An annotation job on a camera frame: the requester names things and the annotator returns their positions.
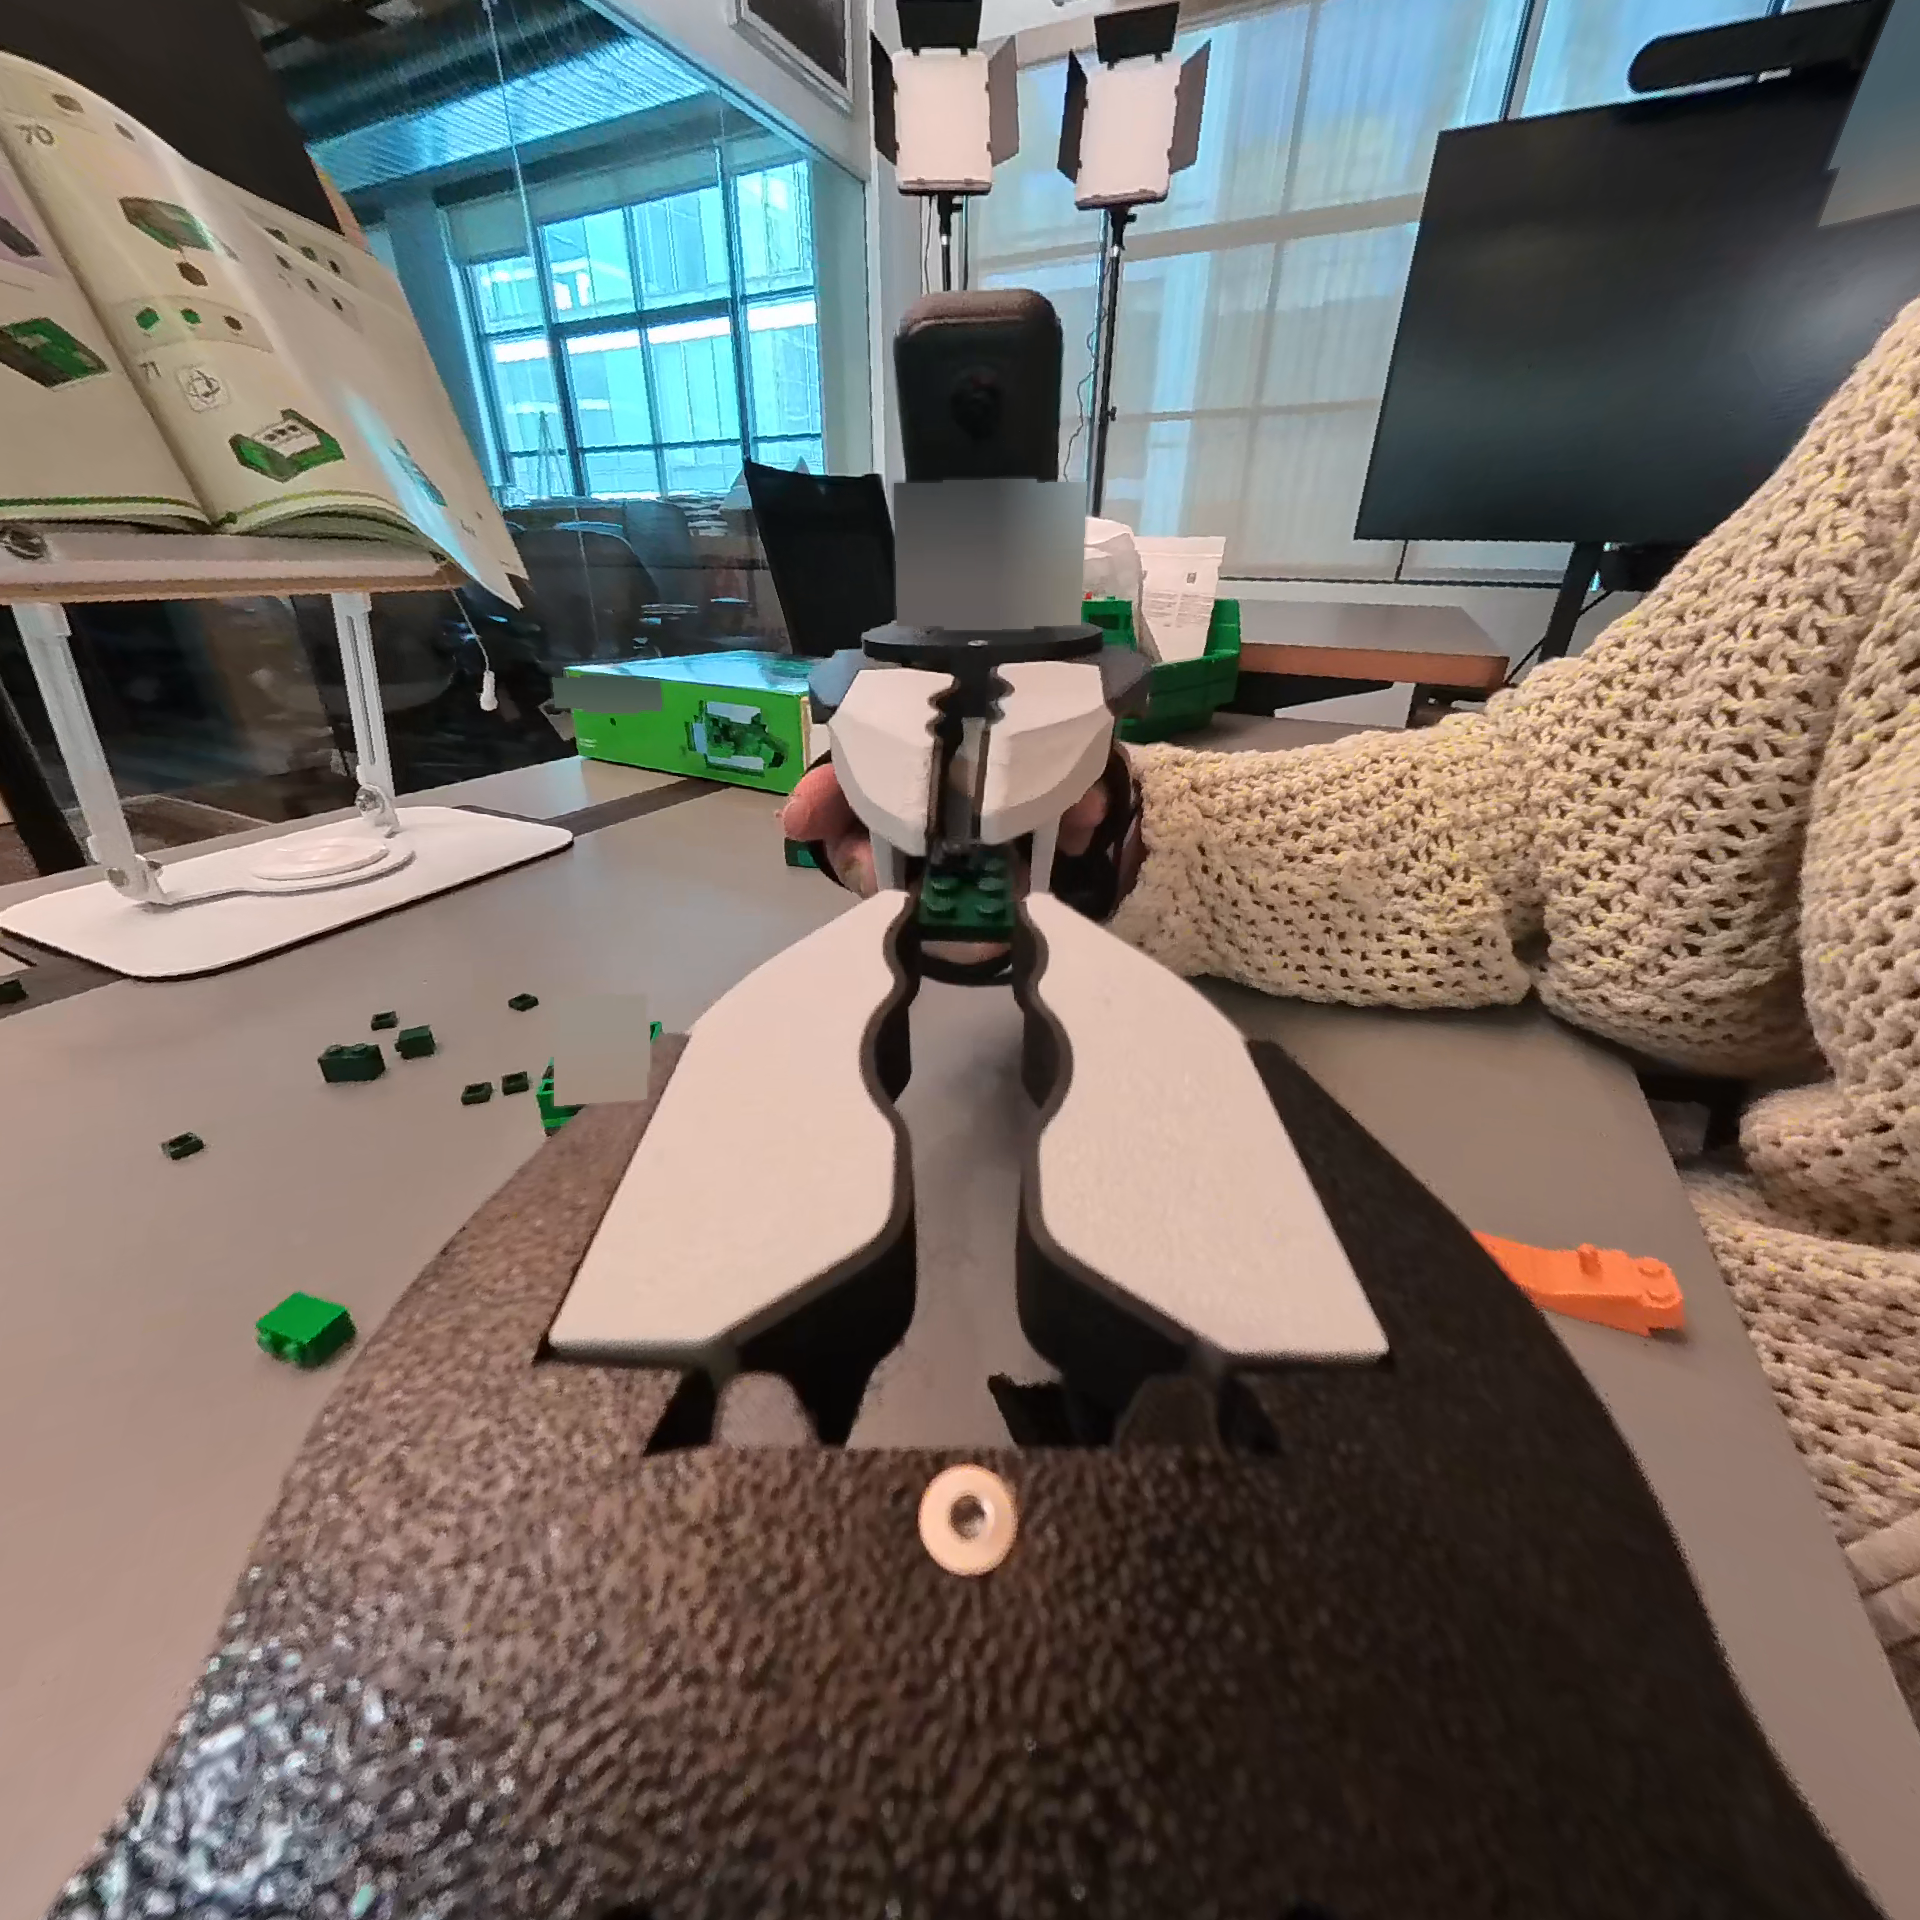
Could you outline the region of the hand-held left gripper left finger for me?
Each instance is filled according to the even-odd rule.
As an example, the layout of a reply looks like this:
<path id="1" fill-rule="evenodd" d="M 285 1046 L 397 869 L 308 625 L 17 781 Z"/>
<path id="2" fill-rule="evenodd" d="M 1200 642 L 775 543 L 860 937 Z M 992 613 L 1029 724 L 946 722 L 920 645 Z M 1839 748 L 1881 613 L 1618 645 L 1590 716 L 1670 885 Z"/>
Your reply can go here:
<path id="1" fill-rule="evenodd" d="M 565 1361 L 785 1381 L 848 1441 L 916 1311 L 899 1109 L 910 896 L 769 958 L 688 1032 L 544 1345 Z"/>

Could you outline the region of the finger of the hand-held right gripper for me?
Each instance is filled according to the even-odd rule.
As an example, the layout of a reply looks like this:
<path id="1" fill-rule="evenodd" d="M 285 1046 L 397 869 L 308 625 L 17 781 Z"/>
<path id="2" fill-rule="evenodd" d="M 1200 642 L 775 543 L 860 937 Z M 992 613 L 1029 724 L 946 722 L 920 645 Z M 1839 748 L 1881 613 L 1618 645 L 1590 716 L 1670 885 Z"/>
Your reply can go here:
<path id="1" fill-rule="evenodd" d="M 830 722 L 835 777 L 867 848 L 835 854 L 856 893 L 900 890 L 908 862 L 942 845 L 954 690 L 947 672 L 863 666 Z"/>
<path id="2" fill-rule="evenodd" d="M 1115 716 L 1099 666 L 999 666 L 975 781 L 975 836 L 1029 840 L 1029 890 L 1052 893 L 1065 812 L 1112 755 Z"/>

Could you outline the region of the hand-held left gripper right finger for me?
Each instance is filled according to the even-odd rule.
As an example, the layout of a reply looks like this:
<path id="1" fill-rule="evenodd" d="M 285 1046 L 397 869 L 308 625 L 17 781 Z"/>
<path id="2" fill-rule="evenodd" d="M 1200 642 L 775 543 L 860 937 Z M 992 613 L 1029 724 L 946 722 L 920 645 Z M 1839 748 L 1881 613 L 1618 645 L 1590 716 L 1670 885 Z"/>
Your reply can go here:
<path id="1" fill-rule="evenodd" d="M 1247 1037 L 1187 980 L 1056 897 L 1018 937 L 1018 1315 L 1118 1426 L 1140 1387 L 1387 1358 Z"/>

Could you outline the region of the dark green lego assembly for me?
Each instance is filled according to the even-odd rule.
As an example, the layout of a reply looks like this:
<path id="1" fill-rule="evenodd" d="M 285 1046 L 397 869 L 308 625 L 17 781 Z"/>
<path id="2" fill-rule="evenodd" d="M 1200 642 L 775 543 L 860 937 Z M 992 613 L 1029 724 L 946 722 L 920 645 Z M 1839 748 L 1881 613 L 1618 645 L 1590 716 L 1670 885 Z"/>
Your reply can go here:
<path id="1" fill-rule="evenodd" d="M 924 942 L 1008 947 L 1021 908 L 1021 848 L 937 848 L 929 855 L 915 908 Z"/>

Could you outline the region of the person's right forearm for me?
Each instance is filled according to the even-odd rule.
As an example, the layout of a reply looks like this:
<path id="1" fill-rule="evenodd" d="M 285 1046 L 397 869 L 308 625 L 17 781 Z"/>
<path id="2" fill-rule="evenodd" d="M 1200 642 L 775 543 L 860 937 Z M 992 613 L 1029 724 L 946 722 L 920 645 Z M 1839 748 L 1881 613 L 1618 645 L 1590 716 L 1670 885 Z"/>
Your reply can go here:
<path id="1" fill-rule="evenodd" d="M 1144 752 L 1118 934 L 1285 1000 L 1537 996 L 1657 1062 L 1814 1067 L 1913 858 L 1915 425 L 1908 305 L 1578 658 L 1427 730 Z"/>

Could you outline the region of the green lego face block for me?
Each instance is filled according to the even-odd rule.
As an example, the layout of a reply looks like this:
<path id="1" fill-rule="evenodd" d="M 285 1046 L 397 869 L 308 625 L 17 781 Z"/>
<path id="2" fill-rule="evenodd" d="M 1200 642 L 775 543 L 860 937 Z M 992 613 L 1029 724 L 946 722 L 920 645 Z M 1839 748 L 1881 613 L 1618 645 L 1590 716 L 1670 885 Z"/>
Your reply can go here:
<path id="1" fill-rule="evenodd" d="M 635 1021 L 564 1021 L 537 1076 L 537 1113 L 552 1138 L 586 1108 L 645 1099 L 662 1026 Z"/>

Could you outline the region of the green cardboard lego box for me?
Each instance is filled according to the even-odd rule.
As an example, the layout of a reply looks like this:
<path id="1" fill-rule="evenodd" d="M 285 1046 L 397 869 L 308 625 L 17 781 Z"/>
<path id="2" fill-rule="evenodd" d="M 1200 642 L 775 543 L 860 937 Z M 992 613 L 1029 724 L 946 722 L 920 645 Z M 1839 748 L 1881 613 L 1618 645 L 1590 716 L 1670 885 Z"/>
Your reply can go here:
<path id="1" fill-rule="evenodd" d="M 788 797 L 827 735 L 809 697 L 810 659 L 760 651 L 575 665 L 553 705 L 591 761 Z"/>

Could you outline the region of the scattered small dark lego pieces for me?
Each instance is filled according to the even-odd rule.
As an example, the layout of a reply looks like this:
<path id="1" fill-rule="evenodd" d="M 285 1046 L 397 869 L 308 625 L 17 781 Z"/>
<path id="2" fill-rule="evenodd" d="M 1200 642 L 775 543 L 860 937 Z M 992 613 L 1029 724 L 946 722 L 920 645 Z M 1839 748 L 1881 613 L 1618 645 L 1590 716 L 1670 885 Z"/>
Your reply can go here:
<path id="1" fill-rule="evenodd" d="M 504 1000 L 504 1008 L 525 1017 L 542 1007 L 542 996 L 519 993 Z M 325 1044 L 315 1057 L 315 1073 L 324 1087 L 373 1087 L 392 1066 L 417 1066 L 443 1055 L 443 1040 L 429 1021 L 404 1023 L 399 1010 L 379 1010 L 371 1021 L 371 1037 L 348 1044 Z M 459 1088 L 459 1105 L 478 1108 L 490 1105 L 496 1094 L 513 1099 L 531 1094 L 531 1069 L 509 1069 L 497 1076 L 472 1079 Z M 205 1155 L 205 1136 L 186 1128 L 159 1143 L 159 1153 L 180 1165 Z"/>

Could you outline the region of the bright green lego brick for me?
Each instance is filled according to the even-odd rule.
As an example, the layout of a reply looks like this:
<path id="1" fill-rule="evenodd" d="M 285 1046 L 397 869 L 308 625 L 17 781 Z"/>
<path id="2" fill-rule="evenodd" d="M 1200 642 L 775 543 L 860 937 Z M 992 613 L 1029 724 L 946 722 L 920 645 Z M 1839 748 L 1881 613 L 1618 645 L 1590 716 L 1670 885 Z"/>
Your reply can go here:
<path id="1" fill-rule="evenodd" d="M 346 1306 L 307 1292 L 291 1292 L 255 1321 L 255 1344 L 268 1358 L 312 1372 L 330 1364 L 358 1339 Z"/>

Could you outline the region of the open lego instruction booklet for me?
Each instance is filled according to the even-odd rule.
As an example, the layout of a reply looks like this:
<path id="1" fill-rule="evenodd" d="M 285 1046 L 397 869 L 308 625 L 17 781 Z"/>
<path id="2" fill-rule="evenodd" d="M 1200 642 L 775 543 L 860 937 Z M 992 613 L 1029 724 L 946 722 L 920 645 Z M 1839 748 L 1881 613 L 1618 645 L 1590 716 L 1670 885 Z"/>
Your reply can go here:
<path id="1" fill-rule="evenodd" d="M 10 520 L 390 539 L 528 571 L 399 278 L 5 54 Z"/>

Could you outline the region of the person's right hand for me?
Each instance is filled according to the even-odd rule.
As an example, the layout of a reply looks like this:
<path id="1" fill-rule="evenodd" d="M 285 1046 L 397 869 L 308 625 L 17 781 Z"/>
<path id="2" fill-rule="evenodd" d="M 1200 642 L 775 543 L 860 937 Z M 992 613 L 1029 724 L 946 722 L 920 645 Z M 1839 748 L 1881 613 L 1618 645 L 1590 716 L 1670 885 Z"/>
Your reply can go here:
<path id="1" fill-rule="evenodd" d="M 810 766 L 788 797 L 781 816 L 788 841 L 810 850 L 816 868 L 837 885 L 875 897 L 883 888 L 877 875 L 877 845 L 857 816 L 830 758 Z"/>

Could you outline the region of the green plastic storage bin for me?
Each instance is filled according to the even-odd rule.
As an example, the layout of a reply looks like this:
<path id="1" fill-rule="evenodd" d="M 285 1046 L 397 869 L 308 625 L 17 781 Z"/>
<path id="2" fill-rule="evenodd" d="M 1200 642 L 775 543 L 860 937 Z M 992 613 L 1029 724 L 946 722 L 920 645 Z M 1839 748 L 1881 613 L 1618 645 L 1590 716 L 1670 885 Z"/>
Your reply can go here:
<path id="1" fill-rule="evenodd" d="M 1086 597 L 1083 618 L 1115 648 L 1144 659 L 1148 645 L 1139 633 L 1137 610 L 1119 597 Z M 1129 744 L 1165 742 L 1204 729 L 1235 696 L 1239 682 L 1239 603 L 1218 599 L 1210 637 L 1190 659 L 1148 659 L 1146 693 L 1118 718 L 1118 739 Z"/>

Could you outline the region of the white paper sheets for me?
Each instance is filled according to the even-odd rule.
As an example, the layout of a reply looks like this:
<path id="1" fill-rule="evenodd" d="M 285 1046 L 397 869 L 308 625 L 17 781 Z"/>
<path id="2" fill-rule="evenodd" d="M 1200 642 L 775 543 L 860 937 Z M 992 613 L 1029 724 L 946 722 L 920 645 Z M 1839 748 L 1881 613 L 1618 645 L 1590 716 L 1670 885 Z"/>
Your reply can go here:
<path id="1" fill-rule="evenodd" d="M 1125 602 L 1139 648 L 1157 659 L 1195 659 L 1212 631 L 1226 537 L 1144 537 L 1088 517 L 1083 602 Z"/>

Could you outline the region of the studio panel light on stand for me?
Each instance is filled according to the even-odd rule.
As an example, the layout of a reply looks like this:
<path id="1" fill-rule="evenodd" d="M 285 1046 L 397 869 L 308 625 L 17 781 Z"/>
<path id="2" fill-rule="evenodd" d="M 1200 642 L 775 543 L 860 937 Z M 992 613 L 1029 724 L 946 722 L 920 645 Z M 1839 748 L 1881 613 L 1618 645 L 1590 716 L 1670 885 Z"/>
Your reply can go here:
<path id="1" fill-rule="evenodd" d="M 1012 36 L 980 40 L 982 2 L 899 2 L 895 16 L 895 50 L 870 36 L 875 146 L 899 194 L 932 207 L 937 266 L 922 268 L 924 291 L 952 294 L 966 280 L 965 207 L 1021 152 L 1018 50 Z"/>
<path id="2" fill-rule="evenodd" d="M 1093 375 L 1086 417 L 1086 511 L 1105 509 L 1115 419 L 1118 313 L 1126 228 L 1161 205 L 1200 154 L 1212 47 L 1177 51 L 1181 4 L 1139 4 L 1093 22 L 1088 61 L 1069 54 L 1058 170 L 1079 212 L 1100 221 L 1093 296 Z"/>

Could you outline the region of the dark office chairs row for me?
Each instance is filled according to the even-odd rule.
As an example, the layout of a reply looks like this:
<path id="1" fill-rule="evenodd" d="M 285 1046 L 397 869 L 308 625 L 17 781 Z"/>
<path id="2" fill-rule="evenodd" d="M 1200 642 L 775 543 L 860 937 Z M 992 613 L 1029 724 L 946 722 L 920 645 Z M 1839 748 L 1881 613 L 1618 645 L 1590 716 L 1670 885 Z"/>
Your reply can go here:
<path id="1" fill-rule="evenodd" d="M 662 501 L 558 500 L 504 514 L 524 562 L 512 631 L 542 669 L 679 659 L 754 638 L 751 603 Z"/>

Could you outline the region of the orange brick separator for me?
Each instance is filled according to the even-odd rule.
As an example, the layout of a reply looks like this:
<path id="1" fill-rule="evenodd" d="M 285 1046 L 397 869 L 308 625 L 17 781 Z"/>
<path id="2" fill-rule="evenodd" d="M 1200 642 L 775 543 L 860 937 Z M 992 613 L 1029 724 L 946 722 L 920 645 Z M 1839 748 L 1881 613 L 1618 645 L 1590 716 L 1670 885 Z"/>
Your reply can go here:
<path id="1" fill-rule="evenodd" d="M 1635 1335 L 1688 1327 L 1684 1294 L 1664 1261 L 1595 1244 L 1552 1251 L 1485 1233 L 1476 1240 L 1544 1311 Z"/>

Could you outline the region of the white book stand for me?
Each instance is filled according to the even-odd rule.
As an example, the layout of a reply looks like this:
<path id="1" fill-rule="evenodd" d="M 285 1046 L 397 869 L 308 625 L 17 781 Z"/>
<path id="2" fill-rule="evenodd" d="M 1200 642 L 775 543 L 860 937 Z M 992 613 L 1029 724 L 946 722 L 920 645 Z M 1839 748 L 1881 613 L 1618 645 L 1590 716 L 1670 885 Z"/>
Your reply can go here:
<path id="1" fill-rule="evenodd" d="M 564 828 L 452 805 L 399 805 L 371 602 L 465 574 L 392 543 L 189 537 L 127 525 L 5 524 L 5 605 L 80 801 L 95 868 L 5 908 L 5 936 L 127 980 L 193 980 L 558 855 Z M 70 648 L 68 607 L 325 593 L 353 730 L 357 812 L 160 868 L 136 850 Z"/>

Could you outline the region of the large black display screen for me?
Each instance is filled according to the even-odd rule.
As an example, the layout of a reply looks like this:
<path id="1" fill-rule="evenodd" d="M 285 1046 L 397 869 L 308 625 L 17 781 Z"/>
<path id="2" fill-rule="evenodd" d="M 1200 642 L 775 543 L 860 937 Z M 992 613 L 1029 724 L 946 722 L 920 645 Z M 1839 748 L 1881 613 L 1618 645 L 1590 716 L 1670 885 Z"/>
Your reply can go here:
<path id="1" fill-rule="evenodd" d="M 1684 549 L 1749 501 L 1915 299 L 1915 212 L 1822 221 L 1856 84 L 1444 132 L 1358 539 Z"/>

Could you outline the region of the black video bar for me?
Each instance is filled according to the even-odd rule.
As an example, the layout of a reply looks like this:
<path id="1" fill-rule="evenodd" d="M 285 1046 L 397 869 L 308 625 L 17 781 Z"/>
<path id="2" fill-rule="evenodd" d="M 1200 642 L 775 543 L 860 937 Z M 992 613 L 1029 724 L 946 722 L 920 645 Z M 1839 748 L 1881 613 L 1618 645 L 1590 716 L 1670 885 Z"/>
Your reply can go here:
<path id="1" fill-rule="evenodd" d="M 1627 84 L 1654 95 L 1824 68 L 1856 79 L 1888 11 L 1892 2 L 1847 2 L 1659 36 L 1632 56 Z"/>

